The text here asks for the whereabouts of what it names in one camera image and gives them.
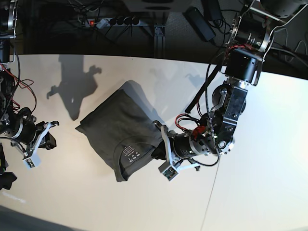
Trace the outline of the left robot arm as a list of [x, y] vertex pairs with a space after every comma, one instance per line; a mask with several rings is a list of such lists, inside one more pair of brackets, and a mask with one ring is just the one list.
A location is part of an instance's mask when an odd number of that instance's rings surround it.
[[[268, 52], [273, 49], [274, 33], [284, 28], [308, 3], [305, 0], [248, 0], [235, 16], [231, 25], [231, 34], [225, 50], [219, 54], [221, 64], [214, 70], [207, 70], [205, 82], [185, 109], [176, 117], [175, 124], [192, 121], [194, 129], [181, 128], [177, 134], [159, 125], [165, 150], [159, 156], [164, 163], [159, 171], [169, 180], [184, 169], [184, 161], [190, 168], [199, 169], [202, 164], [196, 156], [213, 154], [221, 157], [234, 146], [234, 132], [239, 116], [246, 106], [247, 86], [256, 86], [262, 71], [262, 65]], [[193, 108], [199, 108], [202, 96], [218, 72], [226, 80], [216, 87], [212, 97], [206, 97], [208, 107], [199, 118], [190, 115]]]

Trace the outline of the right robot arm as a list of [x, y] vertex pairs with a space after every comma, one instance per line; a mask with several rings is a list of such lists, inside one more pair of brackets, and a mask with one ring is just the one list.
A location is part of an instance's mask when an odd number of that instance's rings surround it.
[[59, 122], [37, 123], [33, 110], [22, 108], [13, 100], [18, 88], [32, 90], [31, 80], [22, 80], [20, 72], [14, 75], [8, 67], [17, 62], [17, 68], [21, 68], [12, 42], [16, 38], [17, 5], [16, 0], [0, 2], [0, 138], [9, 140], [23, 156], [23, 162], [33, 168], [40, 164], [38, 149], [56, 147], [56, 140], [49, 130]]

